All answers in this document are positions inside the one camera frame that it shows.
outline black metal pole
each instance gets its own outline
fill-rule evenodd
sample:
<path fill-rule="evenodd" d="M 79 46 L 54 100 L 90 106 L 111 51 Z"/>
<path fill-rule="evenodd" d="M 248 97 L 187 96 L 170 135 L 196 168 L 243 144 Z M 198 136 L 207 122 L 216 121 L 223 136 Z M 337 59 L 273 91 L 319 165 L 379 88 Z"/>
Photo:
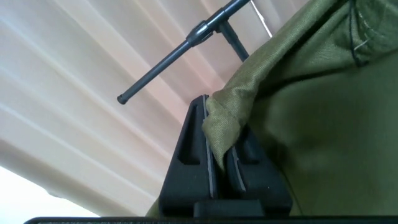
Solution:
<path fill-rule="evenodd" d="M 192 29 L 182 44 L 168 54 L 168 56 L 161 60 L 154 68 L 149 70 L 149 72 L 135 82 L 135 84 L 133 84 L 133 86 L 126 90 L 122 95 L 118 96 L 119 103 L 125 104 L 132 96 L 146 86 L 160 72 L 165 70 L 171 63 L 176 61 L 176 59 L 183 55 L 187 50 L 207 40 L 214 31 L 219 29 L 221 24 L 228 22 L 229 17 L 241 9 L 249 1 L 250 0 L 232 0 L 227 5 L 215 12 L 212 16 L 210 16 L 210 18 L 200 22 L 199 25 Z M 229 38 L 228 42 L 231 41 L 230 43 L 232 43 L 231 45 L 234 47 L 234 49 L 236 48 L 239 50 L 239 57 L 244 57 L 245 51 L 242 51 L 243 46 L 232 27 L 228 24 L 223 28 L 223 30 L 225 30 L 222 31 L 224 36 Z"/>
<path fill-rule="evenodd" d="M 232 48 L 235 50 L 241 61 L 244 62 L 249 57 L 249 54 L 243 47 L 243 44 L 239 41 L 238 35 L 236 35 L 229 22 L 225 21 L 221 23 L 218 28 L 218 31 L 224 35 L 225 39 L 229 44 L 231 44 Z"/>

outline garment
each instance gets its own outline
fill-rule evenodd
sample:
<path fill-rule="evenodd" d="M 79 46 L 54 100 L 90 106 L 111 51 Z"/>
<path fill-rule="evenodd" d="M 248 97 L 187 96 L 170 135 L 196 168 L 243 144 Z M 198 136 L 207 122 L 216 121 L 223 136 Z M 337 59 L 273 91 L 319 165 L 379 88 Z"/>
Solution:
<path fill-rule="evenodd" d="M 307 3 L 206 101 L 218 165 L 249 124 L 291 215 L 398 215 L 396 24 L 396 0 Z"/>

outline olive green cloth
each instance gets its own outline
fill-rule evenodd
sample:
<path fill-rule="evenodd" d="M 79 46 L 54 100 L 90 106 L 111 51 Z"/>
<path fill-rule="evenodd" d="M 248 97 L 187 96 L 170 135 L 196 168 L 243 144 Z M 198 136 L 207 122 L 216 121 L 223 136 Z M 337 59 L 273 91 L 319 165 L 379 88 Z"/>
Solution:
<path fill-rule="evenodd" d="M 395 0 L 310 1 L 207 100 L 220 167 L 249 123 L 291 215 L 398 215 L 397 24 Z"/>

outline white curtain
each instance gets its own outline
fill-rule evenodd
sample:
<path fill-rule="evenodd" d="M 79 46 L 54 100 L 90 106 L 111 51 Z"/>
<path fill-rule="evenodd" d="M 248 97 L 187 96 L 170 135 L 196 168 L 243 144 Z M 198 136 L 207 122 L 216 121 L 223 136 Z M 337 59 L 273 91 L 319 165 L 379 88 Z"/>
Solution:
<path fill-rule="evenodd" d="M 229 21 L 251 54 L 306 1 L 257 0 Z M 215 34 L 116 97 L 227 2 L 0 1 L 0 166 L 98 215 L 144 215 L 189 102 L 241 62 Z"/>

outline bright window light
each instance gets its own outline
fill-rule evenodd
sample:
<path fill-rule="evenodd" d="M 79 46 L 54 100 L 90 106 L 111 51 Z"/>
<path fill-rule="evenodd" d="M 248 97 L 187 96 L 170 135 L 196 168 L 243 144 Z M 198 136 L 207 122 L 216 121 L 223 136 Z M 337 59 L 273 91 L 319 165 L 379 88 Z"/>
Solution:
<path fill-rule="evenodd" d="M 98 217 L 0 167 L 0 223 L 24 223 L 35 217 Z"/>

